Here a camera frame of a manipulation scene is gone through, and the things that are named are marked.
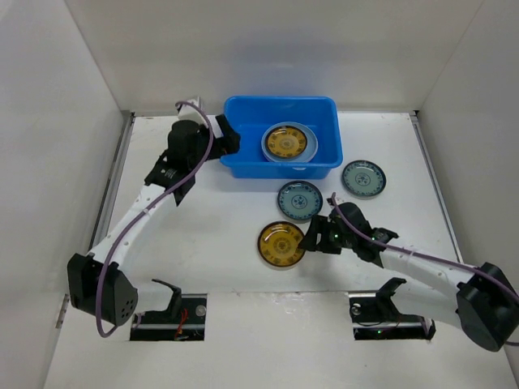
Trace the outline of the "yellow patterned plate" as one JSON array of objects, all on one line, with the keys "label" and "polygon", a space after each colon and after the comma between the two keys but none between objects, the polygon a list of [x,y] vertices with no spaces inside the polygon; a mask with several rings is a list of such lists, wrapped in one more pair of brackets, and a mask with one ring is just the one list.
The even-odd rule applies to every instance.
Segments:
[{"label": "yellow patterned plate", "polygon": [[304,238],[302,230],[288,221],[266,225],[259,233],[257,250],[268,265],[288,268],[298,264],[306,251],[299,247]]},{"label": "yellow patterned plate", "polygon": [[307,136],[295,126],[277,126],[270,130],[264,140],[266,151],[281,159],[293,159],[307,148]]}]

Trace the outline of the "light blue plastic plate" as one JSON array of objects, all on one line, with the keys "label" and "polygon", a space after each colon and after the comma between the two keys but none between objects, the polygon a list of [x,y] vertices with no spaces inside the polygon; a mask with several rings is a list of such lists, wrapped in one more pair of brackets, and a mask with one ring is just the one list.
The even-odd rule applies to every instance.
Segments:
[{"label": "light blue plastic plate", "polygon": [[[308,144],[307,144],[306,150],[300,156],[295,157],[293,159],[281,159],[279,157],[271,155],[266,151],[266,148],[264,146],[264,140],[265,140],[267,133],[270,130],[272,130],[273,128],[275,128],[277,126],[283,126],[283,125],[295,126],[299,130],[302,130],[305,133],[305,135],[307,136]],[[315,133],[309,127],[304,126],[303,124],[300,124],[297,122],[280,122],[280,123],[275,124],[274,126],[271,126],[264,132],[260,145],[262,148],[262,152],[267,160],[269,160],[271,162],[279,162],[279,163],[285,163],[285,162],[307,163],[307,162],[310,162],[316,155],[318,148],[319,148],[318,139],[317,139]]]}]

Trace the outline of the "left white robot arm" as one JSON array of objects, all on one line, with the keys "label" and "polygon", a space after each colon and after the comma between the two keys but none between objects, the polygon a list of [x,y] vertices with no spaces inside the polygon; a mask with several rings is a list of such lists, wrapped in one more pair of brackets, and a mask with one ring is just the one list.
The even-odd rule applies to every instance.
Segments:
[{"label": "left white robot arm", "polygon": [[216,137],[204,119],[179,119],[171,126],[167,148],[144,179],[124,217],[86,255],[74,254],[66,266],[70,302],[74,308],[120,327],[140,324],[145,315],[176,319],[182,312],[182,290],[153,279],[136,287],[129,268],[163,218],[177,208],[195,184],[195,172],[206,160],[239,151],[240,135],[220,114]]}]

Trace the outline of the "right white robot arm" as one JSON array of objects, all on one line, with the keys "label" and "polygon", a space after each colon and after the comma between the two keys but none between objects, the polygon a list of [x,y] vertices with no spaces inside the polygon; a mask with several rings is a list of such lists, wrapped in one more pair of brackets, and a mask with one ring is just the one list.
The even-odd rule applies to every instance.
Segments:
[{"label": "right white robot arm", "polygon": [[396,272],[376,293],[381,318],[410,314],[447,323],[490,352],[501,350],[518,328],[518,294],[496,265],[474,267],[424,254],[404,246],[397,233],[372,227],[354,203],[329,203],[331,213],[313,216],[298,246],[325,254],[348,249]]}]

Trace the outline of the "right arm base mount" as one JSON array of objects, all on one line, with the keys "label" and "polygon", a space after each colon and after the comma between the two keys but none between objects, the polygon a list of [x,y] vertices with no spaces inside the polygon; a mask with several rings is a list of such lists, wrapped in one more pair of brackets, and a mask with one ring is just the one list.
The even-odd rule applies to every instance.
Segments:
[{"label": "right arm base mount", "polygon": [[435,322],[415,314],[402,314],[375,292],[350,293],[350,318],[357,341],[431,340]]}]

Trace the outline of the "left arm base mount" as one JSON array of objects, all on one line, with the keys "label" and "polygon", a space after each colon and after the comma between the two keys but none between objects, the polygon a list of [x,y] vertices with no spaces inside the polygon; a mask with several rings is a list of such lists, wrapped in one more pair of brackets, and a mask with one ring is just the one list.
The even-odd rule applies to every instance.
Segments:
[{"label": "left arm base mount", "polygon": [[134,317],[130,341],[204,341],[207,294],[183,294],[175,313],[149,311]]}]

